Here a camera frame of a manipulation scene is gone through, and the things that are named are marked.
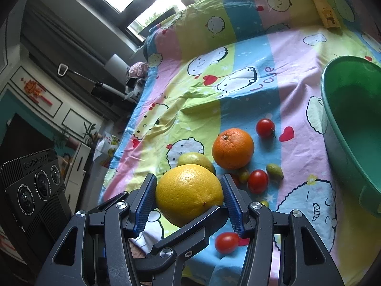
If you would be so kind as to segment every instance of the lemon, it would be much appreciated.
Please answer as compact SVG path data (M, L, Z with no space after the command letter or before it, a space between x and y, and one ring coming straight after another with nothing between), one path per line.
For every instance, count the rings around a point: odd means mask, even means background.
M186 225L213 205L222 205L223 201L217 177L198 164L169 170L156 187L157 207L177 227Z
M205 155L201 153L191 152L181 155L177 160L177 166L184 164L198 164L208 169L214 175L216 175L216 169L214 165L209 161L209 159Z

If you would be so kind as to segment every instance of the bedsheet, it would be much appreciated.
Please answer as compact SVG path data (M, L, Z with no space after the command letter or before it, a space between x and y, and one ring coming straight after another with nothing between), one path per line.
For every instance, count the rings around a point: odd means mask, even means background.
M381 222L329 168L320 78L325 65L342 55L379 64L381 36L359 0L327 1L341 29L323 28L311 0L200 0L154 27L147 39L147 83L111 162L103 199L139 188L147 173L160 179L183 153L213 161L217 134L241 128L255 142L247 168L276 163L285 176L252 199L267 200L273 211L304 212L346 285L357 283L380 250ZM255 132L264 117L276 125L270 141ZM217 176L226 173L215 166ZM155 210L135 243L149 252L176 230ZM236 284L246 246L230 255L214 248L215 237L231 230L228 221L186 262L183 275L204 285ZM275 238L270 285L277 284L279 256Z

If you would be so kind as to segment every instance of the yellow water bottle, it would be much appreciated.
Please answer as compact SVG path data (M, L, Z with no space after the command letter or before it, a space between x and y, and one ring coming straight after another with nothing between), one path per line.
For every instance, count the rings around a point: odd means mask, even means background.
M336 13L329 5L327 0L312 0L315 3L317 12L323 22L325 28L340 28L340 23L336 17Z

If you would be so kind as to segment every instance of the green bowl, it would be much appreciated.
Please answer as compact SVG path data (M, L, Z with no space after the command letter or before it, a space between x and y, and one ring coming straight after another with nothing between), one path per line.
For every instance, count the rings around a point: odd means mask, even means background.
M359 204L381 217L381 68L363 58L329 62L321 77L332 169Z

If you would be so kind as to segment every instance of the metal bolt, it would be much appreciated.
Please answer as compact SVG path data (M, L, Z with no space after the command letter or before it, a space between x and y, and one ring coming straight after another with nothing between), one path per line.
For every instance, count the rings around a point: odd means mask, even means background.
M80 210L75 214L78 218L82 218L83 216L86 215L86 211Z
M117 209L122 210L122 209L124 209L126 206L127 206L127 203L124 202L124 201L120 201L120 202L117 203Z
M292 211L292 215L299 218L299 217L303 216L303 213L299 210L294 210L294 211Z
M262 207L262 204L260 202L256 202L256 201L252 202L250 205L253 209L256 209L256 210L258 210Z
M170 255L172 255L172 250L170 248L166 247L160 251L161 258L168 258Z

